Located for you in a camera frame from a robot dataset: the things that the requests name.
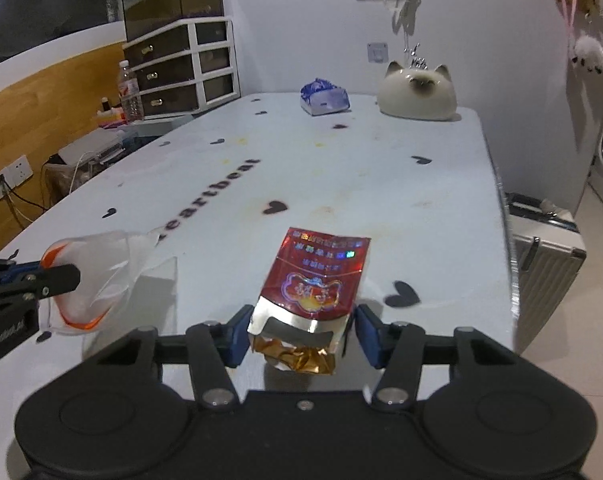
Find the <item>clear bag with orange trim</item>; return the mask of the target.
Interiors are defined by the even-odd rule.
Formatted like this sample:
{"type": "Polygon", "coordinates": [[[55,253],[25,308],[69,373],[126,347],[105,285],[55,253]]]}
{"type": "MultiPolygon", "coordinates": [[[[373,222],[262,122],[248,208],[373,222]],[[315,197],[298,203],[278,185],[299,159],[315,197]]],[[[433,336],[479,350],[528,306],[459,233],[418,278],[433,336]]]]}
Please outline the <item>clear bag with orange trim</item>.
{"type": "Polygon", "coordinates": [[[178,259],[156,256],[157,231],[112,231],[59,240],[41,259],[44,269],[72,264],[75,290],[50,300],[44,326],[82,339],[88,359],[140,327],[172,335],[178,325],[178,259]]]}

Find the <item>white box on side shelf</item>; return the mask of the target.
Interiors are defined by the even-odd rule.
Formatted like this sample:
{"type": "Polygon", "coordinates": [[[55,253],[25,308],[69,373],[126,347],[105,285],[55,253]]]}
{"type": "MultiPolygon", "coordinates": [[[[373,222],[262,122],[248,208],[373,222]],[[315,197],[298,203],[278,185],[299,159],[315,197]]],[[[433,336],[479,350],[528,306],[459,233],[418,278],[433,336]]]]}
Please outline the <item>white box on side shelf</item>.
{"type": "Polygon", "coordinates": [[[66,165],[74,166],[77,162],[85,162],[93,156],[121,145],[125,137],[126,130],[123,128],[97,128],[60,148],[57,154],[66,165]]]}

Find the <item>white ribbed suitcase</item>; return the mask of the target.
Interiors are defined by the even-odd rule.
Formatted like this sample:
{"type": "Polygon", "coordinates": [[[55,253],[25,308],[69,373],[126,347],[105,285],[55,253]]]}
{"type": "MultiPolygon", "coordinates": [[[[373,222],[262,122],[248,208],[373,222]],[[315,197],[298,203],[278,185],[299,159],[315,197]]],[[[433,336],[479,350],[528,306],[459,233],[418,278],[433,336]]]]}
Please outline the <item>white ribbed suitcase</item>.
{"type": "Polygon", "coordinates": [[[515,349],[524,352],[574,283],[587,258],[573,215],[551,200],[507,194],[518,274],[515,349]]]}

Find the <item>standing plastic water bottle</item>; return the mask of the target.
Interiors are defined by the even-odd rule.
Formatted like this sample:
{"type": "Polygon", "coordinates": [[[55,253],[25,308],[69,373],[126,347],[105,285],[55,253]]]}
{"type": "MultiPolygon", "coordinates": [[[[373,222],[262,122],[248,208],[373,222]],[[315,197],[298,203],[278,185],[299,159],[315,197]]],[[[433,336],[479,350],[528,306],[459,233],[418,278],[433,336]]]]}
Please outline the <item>standing plastic water bottle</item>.
{"type": "Polygon", "coordinates": [[[119,99],[127,122],[137,122],[144,118],[143,103],[138,88],[138,79],[131,70],[129,61],[119,63],[118,75],[119,99]]]}

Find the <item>white cat-shaped ceramic ornament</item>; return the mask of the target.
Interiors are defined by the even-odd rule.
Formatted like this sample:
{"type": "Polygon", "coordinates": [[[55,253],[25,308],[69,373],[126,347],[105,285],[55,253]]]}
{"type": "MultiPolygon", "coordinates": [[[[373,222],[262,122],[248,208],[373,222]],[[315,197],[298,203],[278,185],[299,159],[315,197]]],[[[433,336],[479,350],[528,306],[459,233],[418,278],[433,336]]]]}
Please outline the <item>white cat-shaped ceramic ornament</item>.
{"type": "Polygon", "coordinates": [[[430,122],[451,120],[458,106],[451,75],[443,64],[424,70],[391,62],[376,101],[385,115],[430,122]]]}

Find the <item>blue tissue pack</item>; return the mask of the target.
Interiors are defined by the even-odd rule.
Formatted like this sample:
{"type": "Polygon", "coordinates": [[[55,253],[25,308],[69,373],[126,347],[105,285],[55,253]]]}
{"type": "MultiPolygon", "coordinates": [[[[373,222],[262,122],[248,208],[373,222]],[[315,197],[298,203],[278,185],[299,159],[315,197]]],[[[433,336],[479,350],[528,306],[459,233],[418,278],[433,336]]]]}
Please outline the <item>blue tissue pack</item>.
{"type": "Polygon", "coordinates": [[[333,82],[315,78],[300,89],[300,105],[311,116],[323,116],[347,112],[350,100],[343,87],[333,82]]]}

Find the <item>white drawer organizer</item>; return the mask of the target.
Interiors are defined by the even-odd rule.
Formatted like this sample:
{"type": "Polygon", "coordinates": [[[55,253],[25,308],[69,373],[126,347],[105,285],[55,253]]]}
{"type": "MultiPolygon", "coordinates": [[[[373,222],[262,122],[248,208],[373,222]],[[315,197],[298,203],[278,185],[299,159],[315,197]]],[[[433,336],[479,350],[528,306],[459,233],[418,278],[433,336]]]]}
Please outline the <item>white drawer organizer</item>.
{"type": "Polygon", "coordinates": [[[240,97],[233,23],[182,18],[122,46],[146,119],[200,115],[240,97]]]}

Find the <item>white wall power socket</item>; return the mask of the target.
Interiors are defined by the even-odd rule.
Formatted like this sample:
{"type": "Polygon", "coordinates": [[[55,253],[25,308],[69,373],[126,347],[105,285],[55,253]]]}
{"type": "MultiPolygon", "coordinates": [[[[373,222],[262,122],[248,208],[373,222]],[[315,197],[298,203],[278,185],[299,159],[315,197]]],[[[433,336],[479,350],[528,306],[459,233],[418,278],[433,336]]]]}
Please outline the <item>white wall power socket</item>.
{"type": "Polygon", "coordinates": [[[4,197],[5,182],[10,188],[16,190],[19,185],[29,180],[33,176],[30,162],[26,155],[21,155],[9,165],[0,170],[0,200],[4,197]]]}

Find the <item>fluffy white sheep wall toy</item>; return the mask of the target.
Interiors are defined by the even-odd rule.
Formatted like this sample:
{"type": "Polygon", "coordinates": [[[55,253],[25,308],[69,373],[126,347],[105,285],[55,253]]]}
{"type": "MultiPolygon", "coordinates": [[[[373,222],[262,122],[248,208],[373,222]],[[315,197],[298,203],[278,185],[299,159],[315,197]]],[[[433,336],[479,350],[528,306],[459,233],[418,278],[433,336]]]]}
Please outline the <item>fluffy white sheep wall toy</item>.
{"type": "Polygon", "coordinates": [[[597,38],[590,35],[579,36],[569,59],[571,64],[584,68],[588,73],[603,74],[603,46],[597,38]]]}

